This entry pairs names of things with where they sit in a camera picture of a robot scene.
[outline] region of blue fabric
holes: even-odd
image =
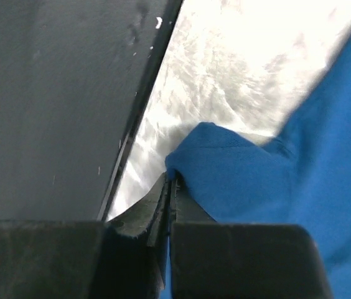
[[[269,143],[256,146],[201,123],[166,166],[219,222],[305,227],[318,243],[335,298],[351,298],[351,37]]]

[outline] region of scuff mark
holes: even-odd
[[[156,24],[156,29],[159,29],[161,26],[162,26],[162,18],[161,17],[156,17],[156,20],[157,20],[157,24]]]

